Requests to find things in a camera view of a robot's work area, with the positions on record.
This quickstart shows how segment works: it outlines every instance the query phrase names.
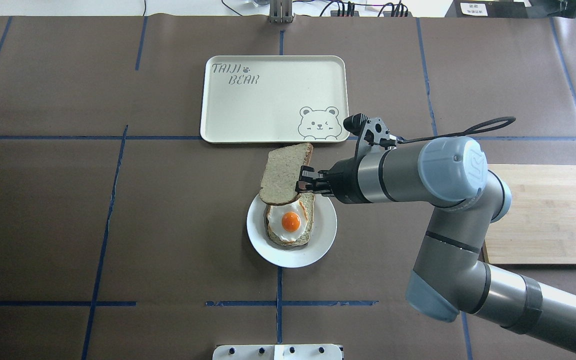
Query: slice of bread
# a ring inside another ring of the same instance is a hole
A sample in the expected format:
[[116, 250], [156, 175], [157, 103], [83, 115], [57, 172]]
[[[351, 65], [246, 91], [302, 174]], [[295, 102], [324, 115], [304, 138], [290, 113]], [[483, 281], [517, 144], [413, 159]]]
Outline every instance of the slice of bread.
[[261, 178], [261, 201], [268, 205], [286, 205], [299, 199], [295, 185], [302, 166], [310, 164], [312, 155], [313, 144], [307, 142], [270, 151]]
[[315, 194], [313, 193], [303, 193], [299, 198], [306, 208], [306, 216], [308, 217], [308, 224], [306, 225], [306, 231], [303, 235], [297, 238], [292, 243], [284, 242], [268, 227], [268, 212], [270, 211], [270, 205], [265, 207], [265, 212], [263, 218], [265, 219], [265, 232], [268, 234], [268, 238], [272, 240], [273, 243], [281, 246], [295, 247], [305, 245], [307, 242], [311, 241], [311, 231], [313, 230], [313, 221], [315, 215]]

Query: wooden board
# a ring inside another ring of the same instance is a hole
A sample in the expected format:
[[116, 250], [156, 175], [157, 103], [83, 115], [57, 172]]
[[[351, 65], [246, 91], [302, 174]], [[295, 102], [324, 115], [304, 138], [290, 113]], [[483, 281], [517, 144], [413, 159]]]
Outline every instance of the wooden board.
[[486, 235], [490, 264], [576, 264], [576, 166], [490, 164], [512, 206]]

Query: white metal plate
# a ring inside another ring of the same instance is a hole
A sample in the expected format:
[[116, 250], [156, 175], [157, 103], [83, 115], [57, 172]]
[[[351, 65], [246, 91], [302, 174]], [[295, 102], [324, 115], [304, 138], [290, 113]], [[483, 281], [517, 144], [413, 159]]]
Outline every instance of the white metal plate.
[[335, 241], [337, 213], [329, 198], [315, 195], [310, 241], [302, 246], [288, 247], [272, 242], [266, 233], [266, 203], [255, 196], [248, 208], [246, 228], [254, 250], [272, 264], [284, 268], [300, 268], [321, 259]]
[[335, 344], [221, 345], [212, 360], [343, 360], [344, 352]]
[[334, 55], [218, 55], [206, 62], [201, 137], [212, 143], [342, 142], [346, 68]]

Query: robotic arm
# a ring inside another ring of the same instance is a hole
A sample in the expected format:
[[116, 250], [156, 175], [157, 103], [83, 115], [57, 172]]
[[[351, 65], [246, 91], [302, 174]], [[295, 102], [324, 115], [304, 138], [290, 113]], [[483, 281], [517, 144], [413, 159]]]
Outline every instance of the robotic arm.
[[467, 312], [576, 353], [576, 295], [478, 260], [489, 224], [508, 212], [512, 195], [477, 141], [402, 140], [363, 114], [343, 126], [359, 137], [354, 157], [318, 173], [303, 166], [297, 191], [345, 204], [434, 205], [406, 290], [414, 309], [444, 322]]

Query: cartoon bear face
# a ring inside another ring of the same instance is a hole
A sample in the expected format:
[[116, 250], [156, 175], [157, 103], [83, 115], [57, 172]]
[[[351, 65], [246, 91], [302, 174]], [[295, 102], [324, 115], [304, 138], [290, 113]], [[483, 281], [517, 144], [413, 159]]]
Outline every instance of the cartoon bear face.
[[301, 123], [297, 128], [304, 140], [325, 140], [329, 138], [337, 139], [343, 130], [337, 116], [339, 110], [334, 106], [329, 106], [325, 110], [313, 110], [304, 106], [299, 110]]

